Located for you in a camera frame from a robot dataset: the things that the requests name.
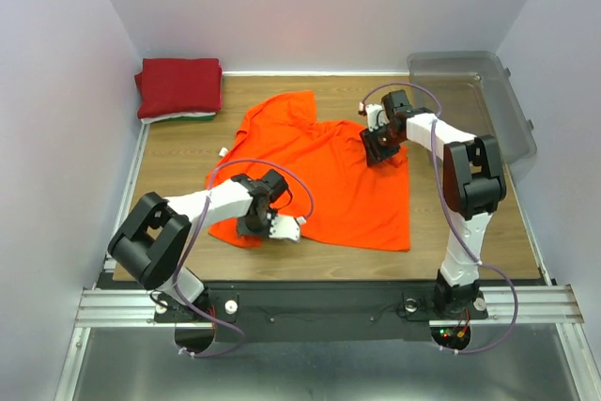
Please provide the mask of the orange t shirt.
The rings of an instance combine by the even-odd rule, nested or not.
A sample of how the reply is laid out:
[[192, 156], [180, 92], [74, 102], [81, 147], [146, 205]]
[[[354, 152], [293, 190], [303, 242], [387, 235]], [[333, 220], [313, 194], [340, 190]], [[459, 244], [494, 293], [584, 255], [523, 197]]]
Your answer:
[[285, 215], [309, 216], [304, 237], [326, 244], [389, 252], [410, 248], [408, 151], [375, 167], [366, 163], [363, 126], [320, 121], [311, 91], [276, 95], [250, 109], [207, 181], [221, 184], [245, 173], [285, 168], [290, 191], [276, 204]]

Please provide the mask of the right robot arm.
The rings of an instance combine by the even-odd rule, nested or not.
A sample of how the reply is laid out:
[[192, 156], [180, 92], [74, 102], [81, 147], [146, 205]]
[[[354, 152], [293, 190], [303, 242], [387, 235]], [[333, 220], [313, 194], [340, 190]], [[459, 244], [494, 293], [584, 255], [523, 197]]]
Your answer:
[[479, 269], [487, 226], [507, 192], [500, 146], [492, 135], [461, 131], [441, 118], [442, 106], [425, 88], [411, 85], [438, 107], [414, 107], [404, 88], [384, 95], [379, 104], [362, 100], [358, 113], [367, 127], [360, 133], [369, 166], [392, 158], [405, 142], [431, 152], [442, 212], [450, 233], [437, 274], [432, 305], [454, 316], [479, 297]]

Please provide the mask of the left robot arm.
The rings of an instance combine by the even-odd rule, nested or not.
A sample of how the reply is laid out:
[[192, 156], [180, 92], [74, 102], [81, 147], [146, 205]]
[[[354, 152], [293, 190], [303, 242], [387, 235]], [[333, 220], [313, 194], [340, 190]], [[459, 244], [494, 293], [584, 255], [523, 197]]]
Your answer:
[[144, 289], [172, 298], [187, 319], [200, 319], [208, 312], [205, 285], [181, 264], [190, 239], [233, 219], [237, 238], [299, 240], [299, 222], [271, 206], [287, 189], [285, 178], [269, 170], [261, 178], [238, 174], [181, 196], [146, 193], [109, 241], [108, 254]]

